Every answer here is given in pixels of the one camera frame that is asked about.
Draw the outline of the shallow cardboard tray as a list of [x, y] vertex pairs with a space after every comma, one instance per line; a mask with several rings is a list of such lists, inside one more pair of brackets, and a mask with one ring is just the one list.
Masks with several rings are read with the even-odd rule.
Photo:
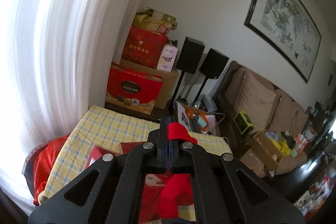
[[247, 136], [244, 140], [251, 146], [252, 151], [270, 171], [274, 171], [279, 167], [282, 154], [263, 131]]

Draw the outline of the yellow plaid tablecloth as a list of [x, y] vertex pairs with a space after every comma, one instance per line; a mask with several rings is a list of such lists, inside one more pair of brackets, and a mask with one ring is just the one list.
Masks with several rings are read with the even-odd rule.
[[120, 143], [146, 141], [159, 124], [92, 106], [62, 146], [46, 183], [39, 205], [51, 198], [84, 170], [94, 146], [121, 152]]

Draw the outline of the green portable radio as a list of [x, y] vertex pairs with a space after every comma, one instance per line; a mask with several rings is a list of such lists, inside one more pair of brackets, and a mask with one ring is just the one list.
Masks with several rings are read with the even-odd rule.
[[244, 111], [239, 111], [234, 117], [234, 123], [236, 124], [240, 135], [247, 136], [254, 130], [254, 124]]

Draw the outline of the red plastic bag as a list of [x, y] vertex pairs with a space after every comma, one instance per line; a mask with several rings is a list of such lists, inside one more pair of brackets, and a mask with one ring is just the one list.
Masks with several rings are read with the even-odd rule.
[[22, 174], [34, 198], [35, 206], [39, 206], [38, 196], [45, 190], [52, 167], [68, 137], [69, 134], [44, 141], [35, 147], [25, 159]]

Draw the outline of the floor box of clutter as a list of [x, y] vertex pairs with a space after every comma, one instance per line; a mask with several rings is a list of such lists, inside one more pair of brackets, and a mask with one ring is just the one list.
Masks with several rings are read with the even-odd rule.
[[225, 114], [219, 112], [208, 112], [204, 104], [200, 103], [201, 108], [176, 101], [174, 103], [174, 115], [177, 122], [182, 124], [188, 131], [221, 136], [219, 124], [224, 121]]

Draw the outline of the brown sofa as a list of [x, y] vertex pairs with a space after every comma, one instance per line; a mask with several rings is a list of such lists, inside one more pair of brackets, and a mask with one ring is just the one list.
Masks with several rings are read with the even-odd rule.
[[308, 116], [278, 86], [232, 61], [214, 96], [233, 154], [259, 177], [289, 173], [307, 161]]

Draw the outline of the brown sofa cushion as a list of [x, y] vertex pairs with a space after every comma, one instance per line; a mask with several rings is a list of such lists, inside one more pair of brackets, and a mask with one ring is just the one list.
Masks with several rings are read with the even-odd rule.
[[244, 111], [254, 124], [252, 133], [266, 128], [276, 93], [267, 89], [252, 73], [246, 72], [234, 104], [236, 112]]

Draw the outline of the red chocolate gift box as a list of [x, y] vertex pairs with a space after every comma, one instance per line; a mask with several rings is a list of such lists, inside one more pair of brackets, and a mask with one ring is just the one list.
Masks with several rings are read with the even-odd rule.
[[162, 87], [162, 77], [112, 63], [105, 101], [150, 115]]

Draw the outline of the brown cardboard box stack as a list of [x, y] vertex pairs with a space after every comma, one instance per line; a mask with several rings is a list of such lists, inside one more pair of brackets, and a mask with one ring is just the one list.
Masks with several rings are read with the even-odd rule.
[[145, 72], [152, 76], [160, 76], [162, 78], [162, 87], [154, 106], [159, 109], [164, 109], [166, 107], [166, 104], [170, 99], [171, 93], [173, 92], [173, 87], [175, 87], [175, 83], [179, 76], [176, 69], [172, 69], [171, 72], [165, 72], [158, 69], [145, 67], [143, 65], [139, 65], [124, 59], [120, 60], [120, 66], [133, 69], [138, 72]]

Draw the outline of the right black speaker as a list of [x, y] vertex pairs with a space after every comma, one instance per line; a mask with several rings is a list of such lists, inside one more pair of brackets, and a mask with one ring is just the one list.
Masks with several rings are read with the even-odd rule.
[[209, 79], [218, 79], [224, 71], [228, 60], [229, 57], [213, 48], [210, 48], [201, 67], [199, 68], [199, 71]]

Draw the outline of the black speaker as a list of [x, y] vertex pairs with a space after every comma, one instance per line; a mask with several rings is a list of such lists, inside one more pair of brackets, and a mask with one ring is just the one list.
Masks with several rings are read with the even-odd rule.
[[204, 50], [203, 42], [186, 36], [177, 61], [177, 69], [193, 75], [198, 68]]
[[199, 68], [199, 71], [209, 79], [218, 79], [224, 71], [228, 60], [229, 57], [213, 48], [210, 48], [201, 67]]

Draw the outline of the left black speaker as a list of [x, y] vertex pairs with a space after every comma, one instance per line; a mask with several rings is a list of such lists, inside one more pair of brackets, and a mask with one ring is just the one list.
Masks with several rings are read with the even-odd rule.
[[204, 50], [203, 42], [186, 36], [177, 61], [177, 69], [193, 75], [198, 68]]

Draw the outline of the red tall gift bag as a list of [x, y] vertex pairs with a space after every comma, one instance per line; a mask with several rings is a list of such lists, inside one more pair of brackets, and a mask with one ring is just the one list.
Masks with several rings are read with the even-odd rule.
[[156, 68], [168, 38], [131, 26], [121, 58], [145, 67]]

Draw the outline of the small pink white box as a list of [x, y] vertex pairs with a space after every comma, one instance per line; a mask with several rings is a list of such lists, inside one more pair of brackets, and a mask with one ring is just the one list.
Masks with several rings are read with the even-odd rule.
[[171, 72], [177, 53], [177, 47], [172, 44], [166, 44], [159, 57], [157, 69], [160, 71]]

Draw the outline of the brown paper bag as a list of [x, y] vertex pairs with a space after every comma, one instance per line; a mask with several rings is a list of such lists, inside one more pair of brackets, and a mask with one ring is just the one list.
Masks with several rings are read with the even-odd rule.
[[162, 36], [177, 28], [177, 20], [171, 15], [151, 8], [139, 9], [133, 19], [132, 25]]

